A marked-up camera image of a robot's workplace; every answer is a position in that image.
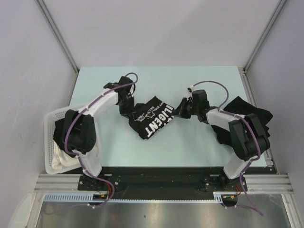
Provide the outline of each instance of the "shiny floor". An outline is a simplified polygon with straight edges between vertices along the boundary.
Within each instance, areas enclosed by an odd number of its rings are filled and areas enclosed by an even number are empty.
[[[248,209],[219,204],[107,203],[101,208],[73,207],[74,203],[44,203],[37,228],[289,228],[281,195],[254,195],[264,216]],[[245,196],[239,204],[248,204]]]

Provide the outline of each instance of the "white wall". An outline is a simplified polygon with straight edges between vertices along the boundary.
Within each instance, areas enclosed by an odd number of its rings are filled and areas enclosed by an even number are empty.
[[[259,107],[274,115],[269,123],[275,162],[288,173],[304,212],[304,1],[288,2],[249,69]]]
[[[43,117],[66,106],[75,75],[34,0],[0,9],[0,227],[44,171]]]
[[[78,67],[243,67],[279,0],[45,0]]]

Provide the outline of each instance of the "table surface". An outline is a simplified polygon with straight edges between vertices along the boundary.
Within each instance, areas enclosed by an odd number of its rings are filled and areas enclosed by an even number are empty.
[[[247,100],[236,66],[168,67],[82,67],[71,99],[71,106],[86,104],[96,98],[108,82],[117,82],[129,72],[137,73],[135,103],[146,103],[154,96],[177,107],[188,96],[187,87],[203,80],[214,80],[229,90],[229,100],[236,96]],[[225,90],[216,84],[205,89],[211,106],[220,105]],[[174,118],[149,140],[141,139],[119,115],[118,106],[109,108],[98,120],[102,143],[102,166],[111,167],[216,167],[225,166],[234,153],[217,142],[210,125],[191,119]],[[265,167],[262,156],[252,166]]]

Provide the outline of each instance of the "white table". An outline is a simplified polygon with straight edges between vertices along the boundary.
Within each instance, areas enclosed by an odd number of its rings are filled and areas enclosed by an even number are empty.
[[[188,95],[187,87],[203,80],[214,80],[229,90],[228,102],[236,96],[247,100],[236,66],[169,66],[169,67],[82,67],[70,105],[92,101],[108,82],[118,82],[129,72],[138,74],[135,102],[146,103],[157,96],[177,107]],[[214,84],[202,84],[211,106],[225,100],[225,90]],[[194,116],[189,120],[174,118],[149,140],[141,139],[119,115],[118,106],[111,107],[99,120],[102,142],[102,165],[111,167],[216,167],[225,166],[233,150],[217,142],[210,125]],[[252,164],[265,167],[262,156]]]

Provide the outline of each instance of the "laundry basket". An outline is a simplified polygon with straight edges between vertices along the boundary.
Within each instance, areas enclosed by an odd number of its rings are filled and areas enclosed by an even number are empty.
[[[48,174],[57,174],[67,172],[73,169],[77,169],[80,167],[80,164],[64,167],[60,170],[55,170],[52,167],[52,161],[54,157],[54,140],[53,134],[55,131],[55,121],[63,119],[66,115],[66,112],[69,109],[78,110],[84,105],[78,106],[68,106],[64,108],[57,109],[53,112],[47,114],[44,120],[44,154],[45,154],[45,165],[46,171]]]

